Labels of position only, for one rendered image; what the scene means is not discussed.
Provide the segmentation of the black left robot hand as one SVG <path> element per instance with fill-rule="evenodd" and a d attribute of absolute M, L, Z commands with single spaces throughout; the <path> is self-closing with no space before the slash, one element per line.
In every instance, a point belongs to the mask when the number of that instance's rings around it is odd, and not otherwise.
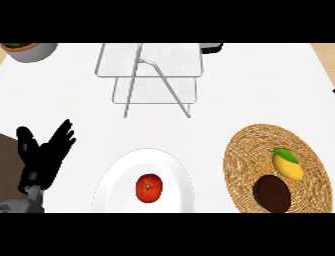
<path fill-rule="evenodd" d="M 29 129 L 16 128 L 17 155 L 23 162 L 23 169 L 17 184 L 22 194 L 28 193 L 32 186 L 45 190 L 53 183 L 56 174 L 75 143 L 72 123 L 65 120 L 57 127 L 50 140 L 38 144 Z"/>

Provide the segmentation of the yellow lemon with green leaf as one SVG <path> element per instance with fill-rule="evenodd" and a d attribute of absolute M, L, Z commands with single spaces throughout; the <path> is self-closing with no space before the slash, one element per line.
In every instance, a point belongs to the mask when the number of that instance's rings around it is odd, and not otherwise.
<path fill-rule="evenodd" d="M 273 148 L 271 163 L 277 173 L 290 180 L 302 179 L 302 168 L 299 166 L 295 155 L 285 148 Z"/>

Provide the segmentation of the round woven wicker placemat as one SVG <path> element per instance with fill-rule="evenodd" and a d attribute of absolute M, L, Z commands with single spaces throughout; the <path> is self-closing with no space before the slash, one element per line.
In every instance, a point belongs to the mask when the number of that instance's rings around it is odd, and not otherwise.
<path fill-rule="evenodd" d="M 282 127 L 254 124 L 236 132 L 224 150 L 223 175 L 242 213 L 267 213 L 255 198 L 255 183 L 265 175 L 286 185 L 288 213 L 332 212 L 332 187 L 323 164 L 307 143 Z"/>

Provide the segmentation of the white oval plate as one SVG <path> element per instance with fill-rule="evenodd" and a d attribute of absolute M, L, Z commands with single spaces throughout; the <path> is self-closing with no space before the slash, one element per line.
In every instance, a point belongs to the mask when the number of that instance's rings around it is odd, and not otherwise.
<path fill-rule="evenodd" d="M 156 149 L 127 153 L 100 180 L 94 212 L 174 213 L 193 211 L 193 187 L 175 158 Z"/>

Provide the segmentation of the red tomato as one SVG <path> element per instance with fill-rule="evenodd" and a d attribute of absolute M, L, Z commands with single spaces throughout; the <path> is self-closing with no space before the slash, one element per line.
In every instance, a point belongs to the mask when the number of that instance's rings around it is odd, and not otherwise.
<path fill-rule="evenodd" d="M 135 182 L 135 197 L 143 203 L 153 203 L 161 196 L 162 180 L 155 174 L 144 174 Z"/>

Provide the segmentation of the black and white appliance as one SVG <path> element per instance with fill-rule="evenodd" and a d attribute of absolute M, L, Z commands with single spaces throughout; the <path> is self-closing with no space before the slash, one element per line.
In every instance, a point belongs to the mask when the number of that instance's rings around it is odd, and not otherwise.
<path fill-rule="evenodd" d="M 200 43 L 200 53 L 202 54 L 211 54 L 217 53 L 221 50 L 223 44 L 221 43 Z"/>

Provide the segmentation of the grey pot with plant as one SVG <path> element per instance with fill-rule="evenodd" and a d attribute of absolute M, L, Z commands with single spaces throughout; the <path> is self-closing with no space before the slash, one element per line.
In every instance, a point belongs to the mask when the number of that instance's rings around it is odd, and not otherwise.
<path fill-rule="evenodd" d="M 50 56 L 54 52 L 56 43 L 1 43 L 1 49 L 20 63 L 32 63 Z"/>

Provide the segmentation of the dark brown round avocado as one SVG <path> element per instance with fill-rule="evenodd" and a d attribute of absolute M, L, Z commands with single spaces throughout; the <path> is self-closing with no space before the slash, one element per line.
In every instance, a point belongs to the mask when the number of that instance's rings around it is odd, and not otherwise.
<path fill-rule="evenodd" d="M 264 175 L 252 186 L 258 205 L 271 213 L 285 213 L 290 207 L 290 193 L 286 184 L 274 175 Z"/>

